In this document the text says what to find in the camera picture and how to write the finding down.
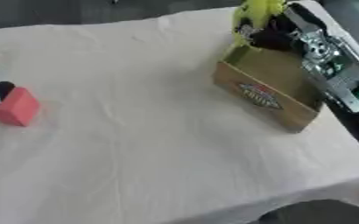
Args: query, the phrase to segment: white tablecloth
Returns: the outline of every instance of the white tablecloth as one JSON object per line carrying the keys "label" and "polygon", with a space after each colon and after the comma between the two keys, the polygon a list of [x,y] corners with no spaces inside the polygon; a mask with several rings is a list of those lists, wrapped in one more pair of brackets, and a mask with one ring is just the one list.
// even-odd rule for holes
{"label": "white tablecloth", "polygon": [[237,223],[304,200],[359,205],[359,144],[327,109],[286,134],[213,85],[232,11],[0,30],[0,81],[42,104],[28,128],[0,124],[0,224]]}

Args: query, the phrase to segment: red block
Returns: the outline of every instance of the red block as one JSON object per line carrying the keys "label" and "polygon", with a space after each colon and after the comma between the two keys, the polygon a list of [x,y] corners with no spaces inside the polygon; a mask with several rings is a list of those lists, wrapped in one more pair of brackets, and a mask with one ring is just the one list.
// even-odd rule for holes
{"label": "red block", "polygon": [[15,87],[0,103],[0,122],[28,126],[38,109],[38,101],[26,88]]}

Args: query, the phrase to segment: yellow toy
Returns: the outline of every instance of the yellow toy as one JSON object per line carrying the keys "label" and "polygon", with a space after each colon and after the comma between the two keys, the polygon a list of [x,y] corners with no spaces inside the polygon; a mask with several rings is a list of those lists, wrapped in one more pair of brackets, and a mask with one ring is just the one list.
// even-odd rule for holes
{"label": "yellow toy", "polygon": [[237,46],[250,46],[249,35],[268,24],[285,9],[285,0],[244,0],[234,12],[233,35]]}

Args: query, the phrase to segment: floor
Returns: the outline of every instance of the floor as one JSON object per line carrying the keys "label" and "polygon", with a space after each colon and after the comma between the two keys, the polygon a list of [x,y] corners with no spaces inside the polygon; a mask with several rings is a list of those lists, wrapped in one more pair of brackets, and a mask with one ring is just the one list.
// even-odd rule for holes
{"label": "floor", "polygon": [[[241,0],[0,0],[0,28],[38,24],[94,24],[153,18],[179,11],[238,5]],[[359,224],[359,208],[314,201],[282,208],[255,223]]]}
{"label": "floor", "polygon": [[238,5],[241,0],[0,0],[0,27],[94,24]]}

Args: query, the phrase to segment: printed logo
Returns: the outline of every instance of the printed logo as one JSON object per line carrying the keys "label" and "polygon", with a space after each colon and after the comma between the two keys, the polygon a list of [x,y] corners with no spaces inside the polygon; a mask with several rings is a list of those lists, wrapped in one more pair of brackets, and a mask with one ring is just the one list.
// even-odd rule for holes
{"label": "printed logo", "polygon": [[248,98],[251,102],[253,102],[253,104],[257,105],[258,107],[268,109],[282,109],[275,97],[273,97],[272,94],[269,94],[266,91],[266,87],[261,85],[242,83],[239,83],[238,87],[242,89],[243,96]]}

